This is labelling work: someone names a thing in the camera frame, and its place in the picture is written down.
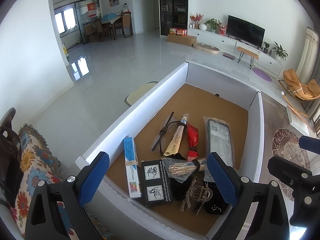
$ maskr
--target red bag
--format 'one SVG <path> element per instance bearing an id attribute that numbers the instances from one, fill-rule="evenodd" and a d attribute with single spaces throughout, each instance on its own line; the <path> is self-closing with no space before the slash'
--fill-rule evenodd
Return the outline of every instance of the red bag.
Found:
<path id="1" fill-rule="evenodd" d="M 197 153 L 198 140 L 198 129 L 188 123 L 188 143 L 190 149 L 188 152 L 188 162 L 191 162 L 195 158 L 199 157 L 199 154 Z"/>

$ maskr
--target window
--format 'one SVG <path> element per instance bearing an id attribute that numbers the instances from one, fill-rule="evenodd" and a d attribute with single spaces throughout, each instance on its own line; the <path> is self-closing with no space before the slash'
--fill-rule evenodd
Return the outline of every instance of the window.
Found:
<path id="1" fill-rule="evenodd" d="M 73 13 L 73 8 L 65 10 L 63 12 L 64 19 L 66 21 L 67 29 L 70 30 L 76 26 L 75 14 Z"/>
<path id="2" fill-rule="evenodd" d="M 55 18 L 56 18 L 59 34 L 64 33 L 66 30 L 64 29 L 64 25 L 62 21 L 62 14 L 61 13 L 56 14 Z"/>
<path id="3" fill-rule="evenodd" d="M 55 11 L 55 19 L 59 34 L 77 29 L 74 7 L 68 6 Z"/>

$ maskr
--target white cabinet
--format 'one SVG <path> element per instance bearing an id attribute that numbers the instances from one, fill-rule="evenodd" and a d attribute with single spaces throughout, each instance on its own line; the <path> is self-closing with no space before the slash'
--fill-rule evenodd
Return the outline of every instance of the white cabinet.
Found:
<path id="1" fill-rule="evenodd" d="M 229 52 L 234 52 L 236 41 L 233 41 L 218 34 L 211 34 L 210 45 Z"/>
<path id="2" fill-rule="evenodd" d="M 224 51 L 227 51 L 228 53 L 236 57 L 235 61 L 238 60 L 240 55 L 240 51 L 237 50 L 237 48 L 242 47 L 244 49 L 247 49 L 259 55 L 259 60 L 255 60 L 253 63 L 255 66 L 262 67 L 263 70 L 268 70 L 270 72 L 269 73 L 270 75 L 272 75 L 271 73 L 273 73 L 274 76 L 278 76 L 280 74 L 282 65 L 279 62 L 277 62 L 268 54 L 260 52 L 256 48 L 248 46 L 242 42 L 239 42 L 232 38 L 224 37 L 209 31 L 201 31 L 198 29 L 188 29 L 188 35 L 197 37 L 197 42 L 210 44 L 211 46 L 215 46 L 221 49 L 222 50 L 221 53 L 223 53 Z M 247 54 L 244 54 L 241 60 L 249 63 L 250 56 Z"/>
<path id="3" fill-rule="evenodd" d="M 260 53 L 257 64 L 271 71 L 277 76 L 280 74 L 282 68 L 282 65 L 279 62 L 265 53 Z"/>
<path id="4" fill-rule="evenodd" d="M 197 37 L 197 42 L 210 44 L 210 33 L 197 29 L 188 29 L 188 35 Z"/>

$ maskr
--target plastic bag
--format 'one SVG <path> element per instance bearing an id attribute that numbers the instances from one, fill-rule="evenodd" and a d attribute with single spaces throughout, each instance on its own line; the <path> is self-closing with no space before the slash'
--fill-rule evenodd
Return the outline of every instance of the plastic bag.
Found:
<path id="1" fill-rule="evenodd" d="M 204 117 L 206 134 L 206 156 L 216 152 L 227 166 L 234 168 L 235 157 L 229 124 L 216 118 Z M 204 169 L 204 181 L 214 182 L 207 166 Z"/>
<path id="2" fill-rule="evenodd" d="M 200 164 L 199 171 L 204 171 L 206 160 L 207 158 L 198 160 Z M 168 176 L 180 183 L 183 183 L 196 170 L 196 165 L 193 162 L 173 158 L 163 158 L 162 161 Z"/>

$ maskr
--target purple mat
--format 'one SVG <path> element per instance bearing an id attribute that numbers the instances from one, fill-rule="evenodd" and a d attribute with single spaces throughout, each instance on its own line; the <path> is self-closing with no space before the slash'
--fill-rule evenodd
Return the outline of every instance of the purple mat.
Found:
<path id="1" fill-rule="evenodd" d="M 271 77 L 261 69 L 254 67 L 252 68 L 252 71 L 255 72 L 259 77 L 261 77 L 265 81 L 272 82 Z"/>

